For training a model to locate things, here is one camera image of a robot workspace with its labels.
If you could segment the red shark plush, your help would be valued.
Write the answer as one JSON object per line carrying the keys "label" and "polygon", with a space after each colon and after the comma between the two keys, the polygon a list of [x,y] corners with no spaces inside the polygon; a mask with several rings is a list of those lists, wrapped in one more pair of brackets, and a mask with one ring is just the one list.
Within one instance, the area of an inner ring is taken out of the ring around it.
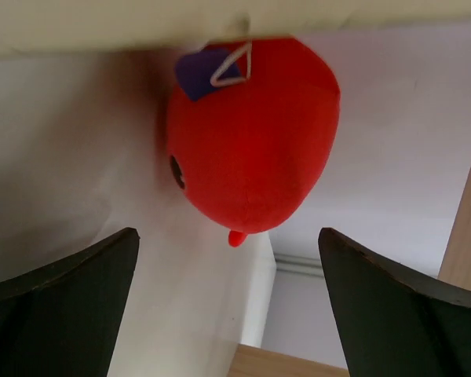
{"label": "red shark plush", "polygon": [[181,56],[166,113],[170,169],[238,247],[286,221],[322,174],[340,114],[329,66],[299,40],[213,43]]}

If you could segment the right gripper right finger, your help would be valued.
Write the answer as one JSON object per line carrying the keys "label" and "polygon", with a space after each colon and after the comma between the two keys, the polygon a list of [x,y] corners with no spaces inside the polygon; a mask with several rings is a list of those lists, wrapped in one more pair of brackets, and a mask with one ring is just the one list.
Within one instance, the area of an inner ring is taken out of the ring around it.
{"label": "right gripper right finger", "polygon": [[318,244],[350,375],[471,376],[471,291],[332,228]]}

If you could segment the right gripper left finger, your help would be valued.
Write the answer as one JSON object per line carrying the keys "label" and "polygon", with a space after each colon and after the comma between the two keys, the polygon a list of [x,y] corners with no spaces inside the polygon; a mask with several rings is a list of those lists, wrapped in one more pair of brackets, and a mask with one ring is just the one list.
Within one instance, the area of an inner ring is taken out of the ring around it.
{"label": "right gripper left finger", "polygon": [[0,282],[0,376],[106,376],[139,245],[125,228]]}

